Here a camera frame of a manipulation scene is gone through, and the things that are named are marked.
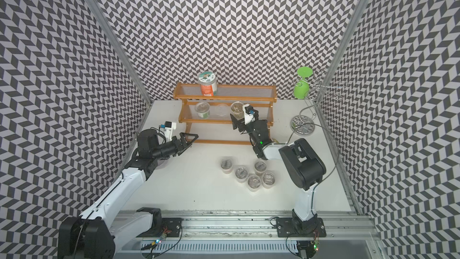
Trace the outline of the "green label seed cup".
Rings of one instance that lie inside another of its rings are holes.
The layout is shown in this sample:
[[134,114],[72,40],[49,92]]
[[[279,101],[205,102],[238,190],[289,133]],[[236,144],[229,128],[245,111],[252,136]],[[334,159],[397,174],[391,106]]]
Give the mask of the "green label seed cup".
[[200,119],[207,119],[210,116],[210,105],[207,102],[199,102],[195,105],[195,112]]

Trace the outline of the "seed cup red label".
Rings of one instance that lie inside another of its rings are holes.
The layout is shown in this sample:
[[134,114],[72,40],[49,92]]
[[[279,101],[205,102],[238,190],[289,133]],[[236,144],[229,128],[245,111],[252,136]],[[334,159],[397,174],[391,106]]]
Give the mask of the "seed cup red label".
[[224,174],[230,174],[234,168],[234,160],[232,157],[223,157],[220,161],[220,169]]

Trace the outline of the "tall seed jar orange label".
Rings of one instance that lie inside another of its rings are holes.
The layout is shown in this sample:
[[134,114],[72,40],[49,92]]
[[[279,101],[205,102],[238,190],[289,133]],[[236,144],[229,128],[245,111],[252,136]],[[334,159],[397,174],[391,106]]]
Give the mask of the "tall seed jar orange label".
[[216,74],[212,71],[205,71],[198,75],[198,84],[203,96],[213,97],[218,90]]

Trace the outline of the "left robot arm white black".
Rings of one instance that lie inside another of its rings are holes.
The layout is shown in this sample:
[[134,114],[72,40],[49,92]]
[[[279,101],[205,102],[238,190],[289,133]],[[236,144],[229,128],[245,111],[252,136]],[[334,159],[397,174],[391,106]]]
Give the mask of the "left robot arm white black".
[[151,128],[137,137],[137,147],[112,186],[77,217],[68,217],[58,232],[60,259],[111,259],[124,245],[143,233],[162,236],[161,210],[142,207],[122,225],[113,226],[118,213],[153,172],[160,161],[178,157],[199,136]]

